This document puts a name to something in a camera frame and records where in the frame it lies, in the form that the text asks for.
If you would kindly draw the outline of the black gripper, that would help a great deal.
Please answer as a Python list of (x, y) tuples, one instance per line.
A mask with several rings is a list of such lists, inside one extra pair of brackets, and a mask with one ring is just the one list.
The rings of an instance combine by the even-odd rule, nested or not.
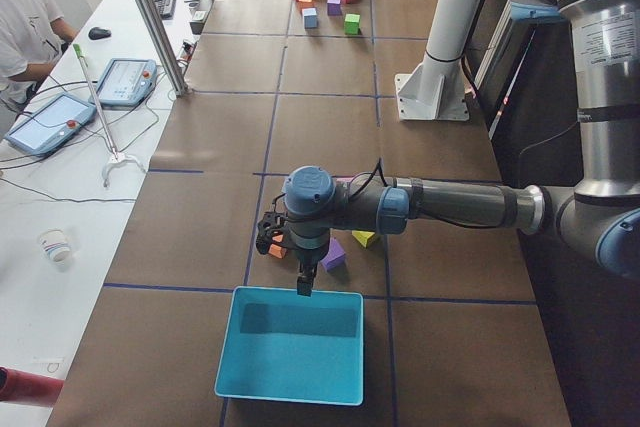
[(284, 213), (267, 211), (263, 214), (257, 222), (255, 246), (262, 255), (266, 255), (272, 246), (294, 251), (299, 263), (297, 294), (304, 297), (312, 295), (317, 273), (317, 243), (296, 234)]

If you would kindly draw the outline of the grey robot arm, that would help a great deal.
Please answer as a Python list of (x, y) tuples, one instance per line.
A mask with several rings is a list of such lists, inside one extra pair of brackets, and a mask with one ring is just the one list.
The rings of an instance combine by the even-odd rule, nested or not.
[(639, 276), (639, 198), (599, 197), (571, 187), (468, 184), (385, 177), (378, 169), (334, 178), (318, 166), (303, 166), (284, 180), (257, 224), (262, 255), (273, 245), (294, 251), (297, 292), (310, 296), (317, 266), (328, 254), (334, 230), (383, 235), (404, 232), (409, 221), (426, 218), (463, 228), (515, 228), (525, 234), (552, 233), (569, 248), (618, 276)]
[(515, 20), (570, 23), (582, 197), (639, 195), (639, 0), (511, 0)]

